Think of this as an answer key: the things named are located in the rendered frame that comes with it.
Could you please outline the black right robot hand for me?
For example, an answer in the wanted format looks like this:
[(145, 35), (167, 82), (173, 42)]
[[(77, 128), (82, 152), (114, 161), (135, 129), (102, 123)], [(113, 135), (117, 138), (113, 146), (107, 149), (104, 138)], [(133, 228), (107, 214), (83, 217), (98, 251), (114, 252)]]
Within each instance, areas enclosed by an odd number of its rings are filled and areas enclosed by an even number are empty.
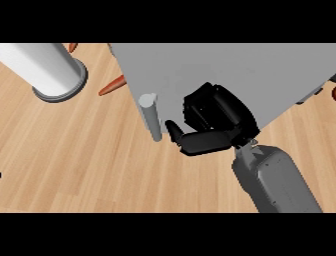
[(164, 127), (187, 156), (238, 149), (259, 134), (246, 105), (221, 85), (209, 82), (184, 97), (182, 115), (194, 132), (184, 133), (172, 120), (164, 121)]

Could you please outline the dark grey cabinet hinge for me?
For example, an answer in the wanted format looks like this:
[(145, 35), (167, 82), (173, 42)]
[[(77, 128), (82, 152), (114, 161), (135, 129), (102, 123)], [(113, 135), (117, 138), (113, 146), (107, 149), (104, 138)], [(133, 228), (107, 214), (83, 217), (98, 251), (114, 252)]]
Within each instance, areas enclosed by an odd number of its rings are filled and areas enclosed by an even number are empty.
[[(336, 74), (328, 78), (327, 81), (336, 83)], [(306, 94), (306, 96), (294, 104), (300, 105), (311, 96), (316, 95), (321, 92), (322, 87), (324, 87), (324, 83)]]

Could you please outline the white bottle with grey cap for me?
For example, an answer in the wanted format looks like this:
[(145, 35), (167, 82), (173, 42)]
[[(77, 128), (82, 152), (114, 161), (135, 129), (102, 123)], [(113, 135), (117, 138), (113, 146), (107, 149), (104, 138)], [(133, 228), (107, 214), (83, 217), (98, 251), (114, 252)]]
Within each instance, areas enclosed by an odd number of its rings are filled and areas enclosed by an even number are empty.
[(68, 100), (85, 86), (86, 67), (61, 43), (0, 43), (0, 62), (48, 103)]

